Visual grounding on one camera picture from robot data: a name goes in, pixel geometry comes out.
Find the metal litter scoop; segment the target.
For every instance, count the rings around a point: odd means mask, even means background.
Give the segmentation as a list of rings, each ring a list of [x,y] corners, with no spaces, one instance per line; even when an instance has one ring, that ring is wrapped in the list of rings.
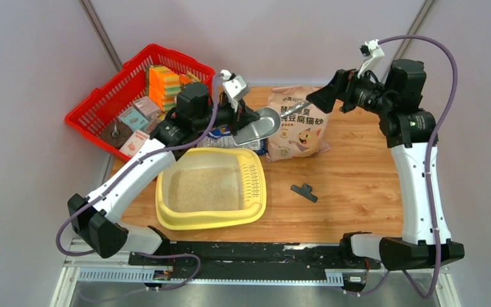
[[[289,119],[291,115],[298,114],[299,111],[310,105],[311,103],[307,100],[302,100],[298,104],[289,107],[283,113],[279,113],[270,107],[253,110],[259,114],[260,119],[250,123],[248,126],[239,130],[236,135],[233,135],[234,142],[237,145],[244,145],[271,137],[281,128],[283,120]]]

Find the pink cat litter bag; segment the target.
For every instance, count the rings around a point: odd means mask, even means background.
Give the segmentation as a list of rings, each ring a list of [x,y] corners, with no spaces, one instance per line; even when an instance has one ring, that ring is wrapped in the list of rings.
[[[311,85],[272,88],[268,106],[279,113],[301,102],[317,88]],[[323,139],[329,115],[313,104],[281,120],[276,134],[267,139],[266,160],[276,162],[285,159],[308,157],[330,150]]]

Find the black bag clip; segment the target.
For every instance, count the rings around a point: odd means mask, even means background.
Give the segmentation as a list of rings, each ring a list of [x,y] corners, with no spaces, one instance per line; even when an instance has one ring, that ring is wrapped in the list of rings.
[[[302,184],[301,186],[292,185],[290,189],[313,203],[318,201],[318,197],[312,193],[313,188],[308,184]]]

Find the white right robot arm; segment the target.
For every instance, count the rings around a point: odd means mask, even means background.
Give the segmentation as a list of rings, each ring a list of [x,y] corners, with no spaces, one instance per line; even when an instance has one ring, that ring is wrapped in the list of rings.
[[[444,220],[436,171],[436,121],[420,107],[425,81],[421,61],[397,59],[384,83],[369,72],[360,75],[356,70],[338,70],[326,86],[306,97],[325,113],[340,101],[344,113],[360,107],[377,115],[398,173],[402,235],[344,234],[339,259],[346,267],[357,267],[370,258],[390,271],[433,269],[465,255],[463,244],[452,239]]]

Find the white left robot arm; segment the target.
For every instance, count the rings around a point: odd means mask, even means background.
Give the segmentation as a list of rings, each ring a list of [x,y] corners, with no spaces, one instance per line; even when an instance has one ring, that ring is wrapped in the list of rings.
[[[72,225],[90,250],[80,253],[63,249],[60,239],[64,229],[60,228],[56,245],[63,254],[96,253],[101,258],[109,258],[119,251],[129,251],[144,253],[154,265],[167,262],[170,249],[155,230],[125,225],[121,217],[150,182],[214,128],[227,126],[235,140],[248,142],[247,129],[260,120],[259,114],[244,101],[249,86],[234,78],[224,81],[222,88],[223,101],[218,102],[209,94],[207,85],[186,84],[176,98],[176,106],[167,112],[165,119],[122,169],[87,196],[74,194],[68,200],[70,216],[64,224]]]

